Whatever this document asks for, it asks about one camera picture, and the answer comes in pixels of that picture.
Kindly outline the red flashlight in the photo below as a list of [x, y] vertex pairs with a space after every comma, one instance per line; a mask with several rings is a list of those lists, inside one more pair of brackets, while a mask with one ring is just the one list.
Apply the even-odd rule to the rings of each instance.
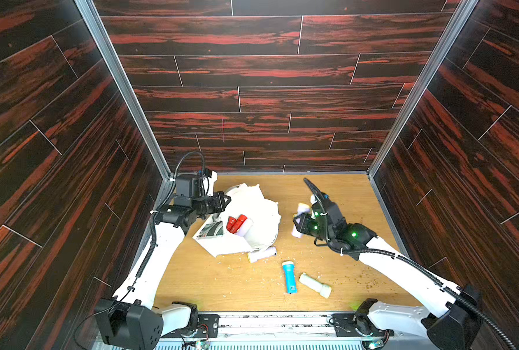
[[247, 219], [248, 217], [246, 215], [241, 214], [232, 227], [232, 233], [238, 232]]
[[226, 225], [226, 230], [230, 233], [235, 233], [234, 231], [234, 225], [237, 223], [237, 220], [236, 218], [234, 217], [228, 217], [227, 219], [227, 225]]

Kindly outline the white floral tote bag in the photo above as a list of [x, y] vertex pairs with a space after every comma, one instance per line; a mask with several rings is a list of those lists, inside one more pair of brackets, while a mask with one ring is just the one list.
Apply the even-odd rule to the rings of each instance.
[[[230, 188], [231, 197], [225, 211], [211, 214], [192, 237], [210, 255], [232, 255], [257, 252], [273, 246], [279, 231], [281, 215], [278, 203], [265, 198], [259, 185], [245, 183]], [[236, 220], [243, 214], [247, 221], [236, 233], [226, 230], [228, 217]]]

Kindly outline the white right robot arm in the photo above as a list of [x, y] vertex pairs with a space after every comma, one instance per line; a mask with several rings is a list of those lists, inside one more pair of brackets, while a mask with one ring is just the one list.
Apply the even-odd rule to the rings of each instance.
[[392, 333], [407, 333], [430, 341], [439, 349], [470, 349], [482, 319], [458, 299], [475, 308], [481, 294], [459, 287], [402, 255], [373, 230], [347, 223], [336, 204], [329, 212], [319, 203], [299, 204], [293, 217], [294, 236], [308, 235], [383, 274], [412, 295], [419, 306], [398, 306], [376, 298], [363, 301], [348, 322], [333, 321], [336, 331], [365, 337], [364, 349], [381, 349]]

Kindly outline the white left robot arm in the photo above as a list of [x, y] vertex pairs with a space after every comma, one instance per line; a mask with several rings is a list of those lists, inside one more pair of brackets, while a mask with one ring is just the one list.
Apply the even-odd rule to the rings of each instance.
[[170, 333], [191, 336], [198, 332], [198, 307], [174, 302], [153, 311], [155, 296], [173, 254], [189, 228], [199, 219], [226, 210], [231, 202], [222, 191], [201, 197], [174, 195], [151, 212], [151, 238], [126, 280], [111, 298], [102, 298], [94, 317], [102, 341], [123, 349], [154, 349]]

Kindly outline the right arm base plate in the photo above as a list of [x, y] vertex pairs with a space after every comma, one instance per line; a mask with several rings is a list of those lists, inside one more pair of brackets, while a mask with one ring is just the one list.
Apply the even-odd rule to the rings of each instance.
[[357, 319], [355, 313], [332, 314], [328, 323], [334, 328], [337, 337], [386, 338], [394, 335], [393, 330], [380, 330], [366, 316]]

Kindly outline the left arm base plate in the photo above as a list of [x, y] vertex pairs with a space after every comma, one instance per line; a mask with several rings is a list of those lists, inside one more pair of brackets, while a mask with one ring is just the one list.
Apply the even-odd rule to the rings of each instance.
[[174, 330], [162, 338], [216, 338], [220, 328], [220, 315], [199, 313], [186, 328]]

